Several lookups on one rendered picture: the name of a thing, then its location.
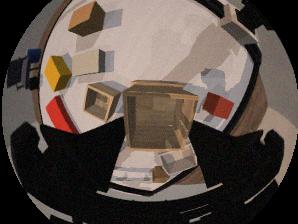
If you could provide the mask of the yellow rectangular block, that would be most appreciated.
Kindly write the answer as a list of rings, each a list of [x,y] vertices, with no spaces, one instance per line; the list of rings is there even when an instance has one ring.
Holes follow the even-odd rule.
[[[63,56],[49,57],[44,73],[53,92],[65,89],[72,76],[72,72],[69,71],[68,65],[65,64]]]

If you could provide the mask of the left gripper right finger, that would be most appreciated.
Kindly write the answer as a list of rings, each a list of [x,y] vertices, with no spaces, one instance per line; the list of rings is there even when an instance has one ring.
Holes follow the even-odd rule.
[[[227,135],[193,120],[189,140],[200,164],[206,188],[221,184],[221,179],[234,167],[249,145],[261,140],[263,129],[241,136]]]

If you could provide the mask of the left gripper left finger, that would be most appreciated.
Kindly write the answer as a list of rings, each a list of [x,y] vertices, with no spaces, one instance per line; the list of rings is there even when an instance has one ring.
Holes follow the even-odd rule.
[[[48,147],[71,157],[100,192],[108,193],[114,165],[125,139],[124,116],[80,135],[40,124]]]

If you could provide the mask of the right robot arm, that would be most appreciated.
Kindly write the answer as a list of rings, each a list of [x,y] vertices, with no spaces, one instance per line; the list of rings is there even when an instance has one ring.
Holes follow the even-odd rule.
[[[77,220],[76,217],[72,217],[72,222],[74,222],[74,224],[82,224],[82,221]]]

